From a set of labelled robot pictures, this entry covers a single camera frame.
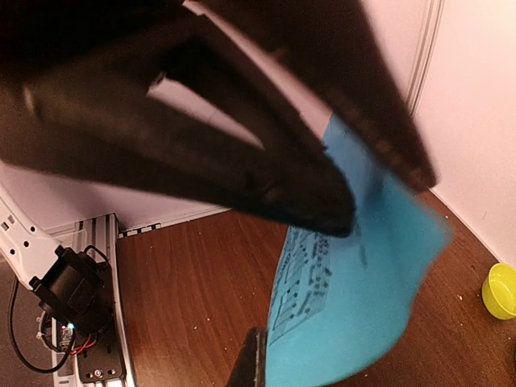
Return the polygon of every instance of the yellow cup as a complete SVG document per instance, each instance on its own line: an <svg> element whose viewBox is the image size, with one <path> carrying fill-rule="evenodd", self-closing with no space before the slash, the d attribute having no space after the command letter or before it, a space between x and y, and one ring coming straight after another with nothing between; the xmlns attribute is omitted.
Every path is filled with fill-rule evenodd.
<svg viewBox="0 0 516 387"><path fill-rule="evenodd" d="M484 305L494 317L516 317L516 270L508 264L495 264L482 285Z"/></svg>

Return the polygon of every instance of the blue card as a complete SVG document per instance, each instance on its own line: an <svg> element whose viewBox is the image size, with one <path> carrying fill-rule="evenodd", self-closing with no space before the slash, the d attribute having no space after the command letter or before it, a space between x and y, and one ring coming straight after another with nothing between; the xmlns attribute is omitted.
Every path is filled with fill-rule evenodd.
<svg viewBox="0 0 516 387"><path fill-rule="evenodd" d="M451 239L335 116L324 142L355 197L356 225L347 238L289 228L268 317L267 387L326 385L382 357Z"/></svg>

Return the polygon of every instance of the wooden table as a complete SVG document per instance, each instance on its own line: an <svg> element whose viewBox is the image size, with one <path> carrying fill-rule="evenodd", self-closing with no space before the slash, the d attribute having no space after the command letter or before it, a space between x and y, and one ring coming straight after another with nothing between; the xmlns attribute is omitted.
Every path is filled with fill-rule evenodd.
<svg viewBox="0 0 516 387"><path fill-rule="evenodd" d="M456 237L429 272L406 333L383 359L337 384L511 386L516 321L485 310L493 256L435 197ZM222 386L247 330L265 326L286 227L235 212L121 239L127 338L140 387Z"/></svg>

